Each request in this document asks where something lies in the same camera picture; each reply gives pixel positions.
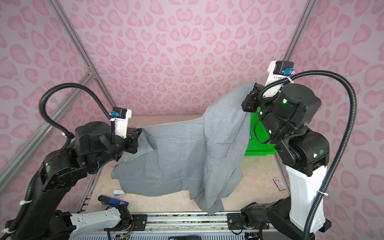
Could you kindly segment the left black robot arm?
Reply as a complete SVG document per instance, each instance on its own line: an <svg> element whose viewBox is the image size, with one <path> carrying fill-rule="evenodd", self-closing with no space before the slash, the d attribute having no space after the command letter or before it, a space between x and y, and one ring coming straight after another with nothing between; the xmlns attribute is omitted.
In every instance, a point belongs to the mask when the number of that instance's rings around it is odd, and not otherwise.
<svg viewBox="0 0 384 240"><path fill-rule="evenodd" d="M142 129L126 129L114 136L111 126L90 122L75 129L75 141L48 154L27 188L25 202L14 220L8 221L3 240L68 240L78 227L68 212L57 210L65 195L87 175L118 161L123 152L135 154Z"/></svg>

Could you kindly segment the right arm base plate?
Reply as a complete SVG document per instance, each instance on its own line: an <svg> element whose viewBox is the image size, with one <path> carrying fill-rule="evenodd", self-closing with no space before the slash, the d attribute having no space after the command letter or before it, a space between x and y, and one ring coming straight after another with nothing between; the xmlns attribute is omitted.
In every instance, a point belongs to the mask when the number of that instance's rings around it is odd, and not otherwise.
<svg viewBox="0 0 384 240"><path fill-rule="evenodd" d="M229 230L258 230L261 223L263 223L263 230L270 229L268 218L264 215L229 213L227 223Z"/></svg>

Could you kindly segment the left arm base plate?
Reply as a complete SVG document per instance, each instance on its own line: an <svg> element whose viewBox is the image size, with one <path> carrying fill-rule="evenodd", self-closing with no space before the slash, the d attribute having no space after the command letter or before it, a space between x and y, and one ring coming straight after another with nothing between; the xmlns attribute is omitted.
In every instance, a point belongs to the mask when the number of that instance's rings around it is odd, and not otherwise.
<svg viewBox="0 0 384 240"><path fill-rule="evenodd" d="M147 224L148 215L134 214L129 216L120 215L117 224L113 224L110 228L104 228L104 231L144 231Z"/></svg>

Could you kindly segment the small white device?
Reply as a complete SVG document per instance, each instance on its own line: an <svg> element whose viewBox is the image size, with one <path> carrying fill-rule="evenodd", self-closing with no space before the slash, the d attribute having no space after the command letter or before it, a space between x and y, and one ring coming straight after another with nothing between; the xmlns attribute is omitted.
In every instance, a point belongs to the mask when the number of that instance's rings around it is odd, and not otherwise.
<svg viewBox="0 0 384 240"><path fill-rule="evenodd" d="M113 191L113 194L115 197L120 197L120 196L124 196L126 193L123 190L116 189Z"/></svg>

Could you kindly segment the left corner aluminium post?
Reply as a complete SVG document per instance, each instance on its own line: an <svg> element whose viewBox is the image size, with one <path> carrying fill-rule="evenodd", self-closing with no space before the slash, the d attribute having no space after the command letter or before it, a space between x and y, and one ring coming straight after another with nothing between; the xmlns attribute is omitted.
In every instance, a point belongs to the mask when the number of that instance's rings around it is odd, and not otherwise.
<svg viewBox="0 0 384 240"><path fill-rule="evenodd" d="M60 22L61 26L67 33L69 39L71 40L73 46L77 50L80 58L83 60L87 68L89 69L89 73L91 75L94 75L94 79L96 83L98 84L98 87L101 89L104 97L107 99L107 102L111 105L111 107L116 106L116 102L113 99L111 93L108 91L106 84L103 82L99 72L96 69L95 64L92 62L92 59L87 52L83 42L81 41L80 37L76 33L76 30L74 29L70 18L68 17L67 13L65 12L62 4L60 1L57 0L48 0L47 3L50 5L53 13L56 15L58 21Z"/></svg>

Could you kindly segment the blue black tool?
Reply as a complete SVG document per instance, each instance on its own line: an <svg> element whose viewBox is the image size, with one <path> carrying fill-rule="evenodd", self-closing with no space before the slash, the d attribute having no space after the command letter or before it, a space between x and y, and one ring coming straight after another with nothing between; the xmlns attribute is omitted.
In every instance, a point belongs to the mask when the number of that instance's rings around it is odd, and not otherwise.
<svg viewBox="0 0 384 240"><path fill-rule="evenodd" d="M126 207L129 206L129 202L118 200L118 199L111 198L111 197L107 197L104 195L100 195L98 197L98 201L104 205L111 206L111 207L116 207L118 205L124 205Z"/></svg>

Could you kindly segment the right corner aluminium post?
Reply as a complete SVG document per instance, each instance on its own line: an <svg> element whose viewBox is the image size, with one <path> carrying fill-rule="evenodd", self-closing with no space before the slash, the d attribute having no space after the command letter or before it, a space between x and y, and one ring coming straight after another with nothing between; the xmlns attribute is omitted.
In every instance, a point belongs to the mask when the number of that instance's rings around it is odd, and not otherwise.
<svg viewBox="0 0 384 240"><path fill-rule="evenodd" d="M308 0L306 2L305 8L301 17L299 18L298 25L293 32L292 39L289 41L288 47L283 57L283 61L291 61L295 50L300 42L300 39L304 32L306 31L306 27L313 15L316 11L318 5L317 0Z"/></svg>

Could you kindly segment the red white label card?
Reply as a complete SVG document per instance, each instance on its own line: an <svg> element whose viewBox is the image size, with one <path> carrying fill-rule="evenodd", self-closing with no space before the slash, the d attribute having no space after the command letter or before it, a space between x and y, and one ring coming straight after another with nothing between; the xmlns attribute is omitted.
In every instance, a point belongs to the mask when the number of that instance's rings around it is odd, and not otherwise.
<svg viewBox="0 0 384 240"><path fill-rule="evenodd" d="M280 177L273 178L273 181L277 186L277 188L279 189L279 191L283 191L287 189L284 181Z"/></svg>

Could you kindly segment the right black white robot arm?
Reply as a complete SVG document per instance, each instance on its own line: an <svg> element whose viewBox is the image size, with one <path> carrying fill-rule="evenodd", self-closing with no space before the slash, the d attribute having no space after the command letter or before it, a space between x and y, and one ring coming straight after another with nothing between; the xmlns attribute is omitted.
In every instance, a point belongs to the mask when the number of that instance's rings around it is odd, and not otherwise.
<svg viewBox="0 0 384 240"><path fill-rule="evenodd" d="M256 113L268 132L267 143L275 146L288 172L290 195L269 204L251 203L241 213L248 228L271 224L300 240L329 163L329 142L309 128L321 100L308 87L291 83L282 87L277 99L266 102L262 88L255 84L242 108Z"/></svg>

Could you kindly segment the diagonal aluminium frame bar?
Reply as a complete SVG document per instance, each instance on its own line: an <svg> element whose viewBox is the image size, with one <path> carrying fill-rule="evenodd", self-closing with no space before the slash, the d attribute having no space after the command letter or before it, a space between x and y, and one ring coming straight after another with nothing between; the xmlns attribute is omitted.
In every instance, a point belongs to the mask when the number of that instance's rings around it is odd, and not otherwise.
<svg viewBox="0 0 384 240"><path fill-rule="evenodd" d="M18 174L27 165L33 154L48 138L53 126L43 121L39 112L39 102L43 94L56 85L74 82L84 86L95 78L94 71L74 74L66 71L61 80L31 72L36 80L30 83L27 78L1 79L1 192L8 190L22 193L28 183L25 177L20 184L13 186Z"/></svg>

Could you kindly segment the grey long sleeve shirt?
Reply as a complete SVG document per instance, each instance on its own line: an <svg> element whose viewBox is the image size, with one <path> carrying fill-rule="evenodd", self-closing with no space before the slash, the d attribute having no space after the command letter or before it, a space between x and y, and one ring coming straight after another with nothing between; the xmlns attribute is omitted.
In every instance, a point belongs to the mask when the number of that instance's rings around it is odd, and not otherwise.
<svg viewBox="0 0 384 240"><path fill-rule="evenodd" d="M253 87L246 83L230 91L200 118L144 127L137 153L123 154L112 179L128 194L158 197L188 191L202 211L223 211L222 199L243 179L251 118L242 103Z"/></svg>

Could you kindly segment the corner aluminium post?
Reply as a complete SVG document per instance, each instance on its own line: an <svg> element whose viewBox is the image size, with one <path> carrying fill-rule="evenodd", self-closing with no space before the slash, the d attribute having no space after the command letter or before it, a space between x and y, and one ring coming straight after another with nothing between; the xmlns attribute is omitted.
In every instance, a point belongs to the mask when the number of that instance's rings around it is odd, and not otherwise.
<svg viewBox="0 0 384 240"><path fill-rule="evenodd" d="M292 39L289 41L288 47L283 57L283 61L291 61L295 50L300 42L300 39L304 32L306 31L306 27L313 15L316 11L318 5L317 0L308 0L306 2L305 8L301 17L299 18L298 25L293 32Z"/></svg>
<svg viewBox="0 0 384 240"><path fill-rule="evenodd" d="M104 97L107 99L107 102L111 105L111 107L116 106L116 102L113 99L111 93L108 91L106 84L103 82L99 72L96 69L95 64L92 62L92 59L87 52L83 42L81 41L80 37L76 33L76 30L74 29L70 18L68 17L67 13L65 12L62 4L60 1L57 0L48 0L47 3L50 5L53 13L56 15L58 21L60 22L61 26L67 33L69 39L71 40L73 46L77 50L80 58L83 60L87 68L89 69L89 73L91 75L94 75L94 79L96 83L98 84L98 87L101 89Z"/></svg>

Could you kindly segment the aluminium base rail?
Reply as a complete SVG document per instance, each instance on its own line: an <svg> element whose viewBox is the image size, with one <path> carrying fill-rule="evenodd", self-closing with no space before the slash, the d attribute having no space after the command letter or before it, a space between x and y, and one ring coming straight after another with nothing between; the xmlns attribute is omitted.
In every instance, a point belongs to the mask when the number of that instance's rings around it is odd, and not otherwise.
<svg viewBox="0 0 384 240"><path fill-rule="evenodd" d="M104 231L119 221L119 212L111 208L95 213L71 216L76 229L71 240L286 240L287 237L269 224L269 230L229 230L227 214L212 216L203 212L136 213L148 215L144 231Z"/></svg>

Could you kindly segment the green plastic basket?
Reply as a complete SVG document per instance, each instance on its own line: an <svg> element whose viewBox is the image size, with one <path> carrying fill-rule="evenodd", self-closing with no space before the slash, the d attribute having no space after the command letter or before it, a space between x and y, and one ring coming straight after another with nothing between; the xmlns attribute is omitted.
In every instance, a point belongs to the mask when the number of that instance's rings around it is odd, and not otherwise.
<svg viewBox="0 0 384 240"><path fill-rule="evenodd" d="M257 113L251 113L248 148L245 156L267 156L277 152L275 145L269 142L269 132L261 123Z"/></svg>

